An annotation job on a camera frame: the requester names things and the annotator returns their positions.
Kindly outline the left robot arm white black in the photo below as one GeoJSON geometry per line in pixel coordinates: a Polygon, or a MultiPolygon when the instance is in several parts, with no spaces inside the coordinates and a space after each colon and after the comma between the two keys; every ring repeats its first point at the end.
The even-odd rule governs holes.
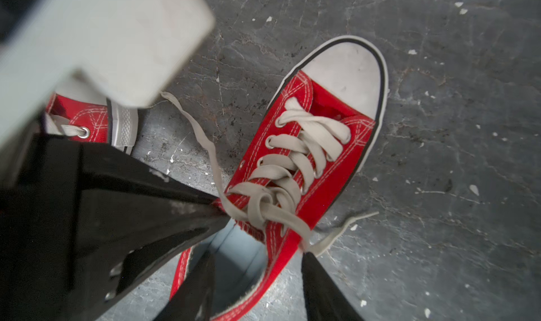
{"type": "Polygon", "coordinates": [[[1,0],[1,319],[95,320],[226,226],[119,125],[213,27],[204,0],[1,0]]]}

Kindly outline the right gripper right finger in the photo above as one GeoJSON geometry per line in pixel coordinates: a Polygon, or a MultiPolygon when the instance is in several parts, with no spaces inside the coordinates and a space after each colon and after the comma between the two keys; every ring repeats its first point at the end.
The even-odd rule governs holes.
{"type": "Polygon", "coordinates": [[[364,321],[311,252],[303,255],[301,275],[308,321],[364,321]]]}

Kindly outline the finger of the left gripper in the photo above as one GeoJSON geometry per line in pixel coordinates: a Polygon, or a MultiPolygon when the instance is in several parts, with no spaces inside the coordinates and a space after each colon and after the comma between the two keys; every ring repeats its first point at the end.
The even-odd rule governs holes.
{"type": "Polygon", "coordinates": [[[100,317],[179,253],[221,231],[222,226],[186,230],[153,242],[125,239],[77,257],[70,317],[100,317]]]}
{"type": "Polygon", "coordinates": [[[39,136],[25,179],[36,188],[31,239],[54,253],[177,252],[228,223],[210,194],[105,144],[39,136]]]}

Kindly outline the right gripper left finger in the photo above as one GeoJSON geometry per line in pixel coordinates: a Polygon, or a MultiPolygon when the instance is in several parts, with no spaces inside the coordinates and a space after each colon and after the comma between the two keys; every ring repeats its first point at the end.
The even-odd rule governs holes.
{"type": "Polygon", "coordinates": [[[215,257],[204,253],[195,269],[154,321],[209,321],[215,287],[215,257]]]}

